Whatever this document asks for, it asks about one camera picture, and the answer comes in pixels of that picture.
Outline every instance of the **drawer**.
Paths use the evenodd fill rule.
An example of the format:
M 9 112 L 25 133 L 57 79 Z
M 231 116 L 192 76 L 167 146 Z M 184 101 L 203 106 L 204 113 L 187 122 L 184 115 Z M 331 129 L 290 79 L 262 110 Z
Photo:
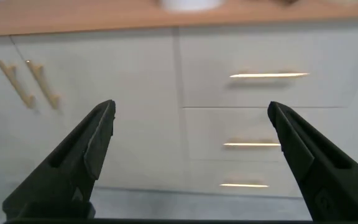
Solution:
M 280 146 L 224 146 L 225 143 L 279 143 L 267 108 L 185 110 L 191 159 L 223 161 L 284 161 Z M 339 147 L 343 146 L 342 108 L 297 108 L 310 124 Z
M 205 193 L 301 197 L 296 180 L 284 162 L 192 161 L 191 187 L 195 192 Z
M 185 107 L 344 107 L 358 88 L 358 26 L 180 29 Z M 309 73 L 231 78 L 240 73 Z

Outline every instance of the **cabinet handle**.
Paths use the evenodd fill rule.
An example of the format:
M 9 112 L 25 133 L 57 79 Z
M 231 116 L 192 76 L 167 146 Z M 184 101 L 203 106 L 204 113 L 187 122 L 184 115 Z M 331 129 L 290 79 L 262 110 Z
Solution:
M 224 146 L 244 146 L 244 147 L 255 147 L 255 146 L 262 146 L 262 147 L 272 147 L 272 146 L 281 146 L 280 143 L 252 143 L 252 142 L 242 142 L 242 143 L 238 143 L 238 142 L 228 142 L 228 143 L 224 143 Z
M 25 93 L 20 83 L 15 78 L 15 66 L 11 65 L 9 67 L 5 66 L 4 62 L 0 60 L 0 68 L 4 72 L 6 78 L 10 81 L 12 86 L 15 88 L 17 94 L 19 94 L 20 98 L 24 102 L 27 108 L 34 107 L 34 96 L 28 95 Z
M 31 73 L 33 74 L 35 80 L 37 81 L 38 85 L 41 87 L 41 90 L 44 93 L 45 97 L 48 99 L 50 106 L 53 109 L 57 109 L 59 96 L 52 94 L 52 92 L 50 91 L 47 81 L 42 74 L 42 65 L 35 66 L 30 60 L 26 60 L 25 62 Z
M 306 72 L 239 73 L 230 78 L 296 78 L 309 75 Z

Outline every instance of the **gray floor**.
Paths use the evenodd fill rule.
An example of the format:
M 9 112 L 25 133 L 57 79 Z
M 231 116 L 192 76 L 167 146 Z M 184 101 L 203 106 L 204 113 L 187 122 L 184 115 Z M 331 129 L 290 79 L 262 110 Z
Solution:
M 311 220 L 301 198 L 94 189 L 98 218 Z

